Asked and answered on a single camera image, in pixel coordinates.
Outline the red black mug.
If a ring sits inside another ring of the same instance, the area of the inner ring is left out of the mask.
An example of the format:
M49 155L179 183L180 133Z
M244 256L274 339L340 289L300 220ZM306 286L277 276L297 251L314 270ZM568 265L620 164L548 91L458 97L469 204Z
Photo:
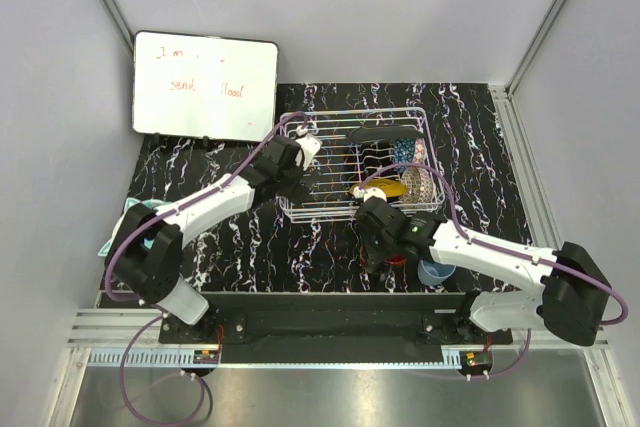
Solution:
M406 262L407 259L403 256L396 256L385 261L385 263L390 267L404 266Z

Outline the black floral square plate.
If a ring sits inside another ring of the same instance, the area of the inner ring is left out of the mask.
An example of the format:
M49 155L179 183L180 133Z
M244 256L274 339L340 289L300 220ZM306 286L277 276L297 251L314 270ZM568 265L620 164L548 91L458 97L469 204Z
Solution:
M347 134L353 144L366 144L379 141L421 139L424 134L409 126L385 125L378 127L359 127Z

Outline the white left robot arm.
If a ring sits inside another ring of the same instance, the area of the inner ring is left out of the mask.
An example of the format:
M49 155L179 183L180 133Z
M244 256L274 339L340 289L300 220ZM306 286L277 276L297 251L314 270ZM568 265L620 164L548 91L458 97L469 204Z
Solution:
M205 231L277 196L295 200L308 192L302 177L322 142L276 135L231 174L180 201L152 209L142 203L121 217L105 259L105 287L111 278L126 284L146 304L177 317L196 343L215 333L209 302L181 274L183 251Z

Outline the teal cat ear headphones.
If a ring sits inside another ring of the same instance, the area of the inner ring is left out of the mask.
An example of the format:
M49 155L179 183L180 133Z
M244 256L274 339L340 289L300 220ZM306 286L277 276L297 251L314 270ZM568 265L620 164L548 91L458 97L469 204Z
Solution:
M118 233L121 224L123 222L123 220L125 219L126 214L133 208L138 208L140 206L143 207L143 212L147 213L148 211L150 212L155 212L157 211L160 207L164 207L166 205L168 205L169 202L168 201L164 201L164 200L160 200L160 199L145 199L145 200L140 200L138 198L134 198L134 197L127 197L124 203L124 207L123 207L123 211L121 216L118 218L116 224L114 225L112 232L110 234L109 239L103 244L103 246L100 248L100 250L97 253L97 256L100 258L106 258L107 255L109 254L111 247L112 247L112 243L116 238L116 234Z

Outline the white whiteboard with red writing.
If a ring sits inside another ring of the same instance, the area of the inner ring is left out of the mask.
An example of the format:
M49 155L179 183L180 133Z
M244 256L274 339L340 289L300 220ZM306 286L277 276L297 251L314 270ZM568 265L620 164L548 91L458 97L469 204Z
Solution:
M140 31L132 127L260 142L274 126L278 60L273 42Z

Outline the yellow patterned small plate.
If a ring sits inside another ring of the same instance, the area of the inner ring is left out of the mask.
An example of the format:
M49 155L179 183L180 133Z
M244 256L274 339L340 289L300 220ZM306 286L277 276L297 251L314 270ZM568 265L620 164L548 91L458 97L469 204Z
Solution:
M359 184L353 185L349 190L349 193L351 195L352 195L352 189L356 185L361 187ZM401 197L401 196L403 196L403 195L408 193L408 188L404 184L402 184L399 181L392 180L392 179L376 178L376 179L373 179L370 182L368 182L364 187L366 187L366 186L368 186L368 187L378 187L378 188L382 189L384 191L384 193L386 194L386 196L387 196L387 200L389 198L398 198L398 197Z

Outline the light blue plastic cup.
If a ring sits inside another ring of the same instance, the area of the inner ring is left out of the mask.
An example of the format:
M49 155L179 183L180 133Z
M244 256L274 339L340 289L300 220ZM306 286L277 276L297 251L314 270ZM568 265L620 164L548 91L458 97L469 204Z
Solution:
M456 271L453 265L431 263L421 260L417 267L417 274L424 286L437 286L449 279Z

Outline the blue patterned bowl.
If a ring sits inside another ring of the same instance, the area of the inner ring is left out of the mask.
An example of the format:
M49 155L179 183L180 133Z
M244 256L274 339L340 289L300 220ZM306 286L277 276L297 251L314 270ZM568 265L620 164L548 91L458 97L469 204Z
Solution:
M404 172L405 164L423 163L426 158L426 144L423 138L398 139L392 142L392 160L399 164L397 170Z

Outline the white wire dish rack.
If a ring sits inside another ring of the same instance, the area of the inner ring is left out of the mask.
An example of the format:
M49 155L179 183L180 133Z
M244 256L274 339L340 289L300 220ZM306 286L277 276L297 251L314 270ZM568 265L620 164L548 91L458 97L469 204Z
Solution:
M433 212L444 202L442 183L431 173L436 168L436 156L424 109L388 107L309 111L307 116L309 133L322 142L322 147L304 176L304 182L310 187L310 198L299 204L286 199L280 201L281 208L292 222L350 221L361 202L349 193L353 185L374 173L378 175L376 178L401 182L404 172L399 172L399 164L393 163L393 141L353 144L347 139L347 134L359 127L409 126L422 132L426 158L423 163L408 163L405 166L424 169L430 174L435 188L434 199L430 203L404 204L398 197L389 198L388 202L407 214Z

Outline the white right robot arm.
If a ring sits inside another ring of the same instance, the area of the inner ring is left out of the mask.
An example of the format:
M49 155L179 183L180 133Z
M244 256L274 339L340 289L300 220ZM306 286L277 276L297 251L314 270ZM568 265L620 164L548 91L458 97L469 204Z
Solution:
M511 292L473 295L453 321L463 342L476 343L502 329L546 329L582 347L596 340L612 288L578 244L566 242L559 249L517 244L438 214L407 215L377 197L358 208L355 224L370 272L403 257L413 266L454 266L513 286Z

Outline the red white patterned bowl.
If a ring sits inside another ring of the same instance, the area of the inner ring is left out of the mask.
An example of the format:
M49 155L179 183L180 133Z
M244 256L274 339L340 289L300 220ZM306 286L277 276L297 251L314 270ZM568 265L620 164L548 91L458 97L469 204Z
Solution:
M434 199L434 183L424 169L407 167L401 176L401 183L407 189L400 197L404 204L430 203Z

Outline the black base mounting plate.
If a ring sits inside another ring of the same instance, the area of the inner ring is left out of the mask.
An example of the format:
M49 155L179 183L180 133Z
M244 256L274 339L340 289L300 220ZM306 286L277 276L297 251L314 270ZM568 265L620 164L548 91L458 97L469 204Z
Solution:
M262 340L328 340L336 337L373 339L402 337L428 345L507 345L510 332L488 334L462 319L461 296L276 296L258 300L213 299L213 312L195 327L179 320L162 322L162 344L226 345Z

